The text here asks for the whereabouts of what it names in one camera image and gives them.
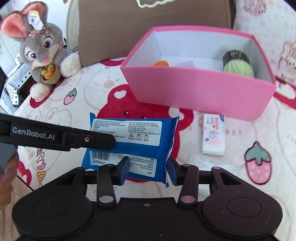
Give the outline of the person's left hand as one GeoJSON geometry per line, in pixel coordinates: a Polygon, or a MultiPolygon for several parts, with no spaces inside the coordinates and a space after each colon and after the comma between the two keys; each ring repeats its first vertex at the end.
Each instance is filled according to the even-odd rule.
{"type": "Polygon", "coordinates": [[[5,209],[11,201],[11,193],[13,192],[12,182],[17,176],[17,169],[19,166],[19,155],[16,152],[1,174],[1,188],[0,188],[0,208],[5,209]]]}

